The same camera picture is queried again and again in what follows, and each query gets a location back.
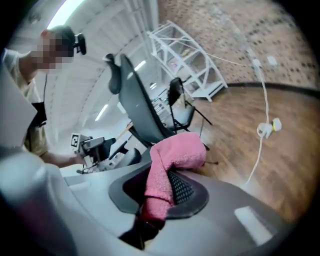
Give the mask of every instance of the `white metal rack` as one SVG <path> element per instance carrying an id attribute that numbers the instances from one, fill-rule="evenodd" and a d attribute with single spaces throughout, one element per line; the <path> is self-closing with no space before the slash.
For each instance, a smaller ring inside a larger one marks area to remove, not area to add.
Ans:
<path id="1" fill-rule="evenodd" d="M 228 87 L 205 50 L 178 25 L 168 20 L 147 34 L 152 55 L 171 78 L 180 77 L 185 81 L 184 90 L 192 99 L 203 97 L 211 102 L 213 95 Z"/>

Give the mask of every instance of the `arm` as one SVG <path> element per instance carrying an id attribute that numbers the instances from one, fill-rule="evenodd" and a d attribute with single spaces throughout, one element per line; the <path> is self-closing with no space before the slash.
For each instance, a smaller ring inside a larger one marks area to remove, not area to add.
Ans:
<path id="1" fill-rule="evenodd" d="M 62 155 L 62 154 L 55 154 L 47 151 L 40 157 L 46 164 L 53 164 L 58 166 L 59 168 L 77 165 L 77 164 L 80 164 L 80 165 L 84 164 L 83 158 L 78 154 Z"/>

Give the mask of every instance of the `white ceiling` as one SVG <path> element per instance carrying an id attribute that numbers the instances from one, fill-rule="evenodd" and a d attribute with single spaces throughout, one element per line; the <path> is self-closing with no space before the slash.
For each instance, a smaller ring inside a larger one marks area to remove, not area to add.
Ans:
<path id="1" fill-rule="evenodd" d="M 31 24 L 27 17 L 8 48 L 21 53 L 34 49 L 42 30 L 47 28 L 64 1 L 40 1 L 30 15 L 40 14 L 41 20 Z M 102 60 L 106 54 L 125 53 L 134 67 L 145 60 L 146 64 L 138 73 L 147 91 L 150 91 L 150 83 L 161 80 L 161 69 L 150 55 L 145 34 L 145 30 L 153 30 L 158 25 L 150 15 L 157 12 L 156 5 L 157 1 L 150 0 L 84 0 L 67 20 L 66 24 L 75 34 L 84 34 L 87 54 L 76 54 L 66 69 L 48 76 L 45 129 L 52 144 L 59 141 L 60 134 L 80 131 L 86 123 L 94 122 L 105 104 L 118 103 L 118 96 L 112 96 L 108 89 L 111 72 Z M 42 98 L 43 73 L 37 75 L 36 84 Z"/>

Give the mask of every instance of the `brick wall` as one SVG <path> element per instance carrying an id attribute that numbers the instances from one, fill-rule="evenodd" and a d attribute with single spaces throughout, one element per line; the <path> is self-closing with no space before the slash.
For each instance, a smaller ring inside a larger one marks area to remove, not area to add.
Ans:
<path id="1" fill-rule="evenodd" d="M 319 67 L 293 18 L 270 0 L 158 0 L 161 23 L 170 20 L 212 57 L 227 83 L 258 81 L 247 49 L 260 60 L 266 82 L 320 89 Z M 267 57 L 273 56 L 277 66 Z"/>

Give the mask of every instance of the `man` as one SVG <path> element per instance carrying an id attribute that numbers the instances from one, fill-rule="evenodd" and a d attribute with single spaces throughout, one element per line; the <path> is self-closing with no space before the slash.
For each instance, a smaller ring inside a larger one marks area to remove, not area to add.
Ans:
<path id="1" fill-rule="evenodd" d="M 4 66 L 8 69 L 16 85 L 30 103 L 39 102 L 35 76 L 38 71 L 48 72 L 59 68 L 62 63 L 69 62 L 74 56 L 75 34 L 68 26 L 57 26 L 45 29 L 36 50 L 26 54 L 6 49 L 3 57 Z M 75 164 L 83 164 L 84 160 L 77 154 L 60 155 L 48 151 L 45 129 L 29 127 L 24 146 L 38 155 L 45 163 L 59 168 Z"/>

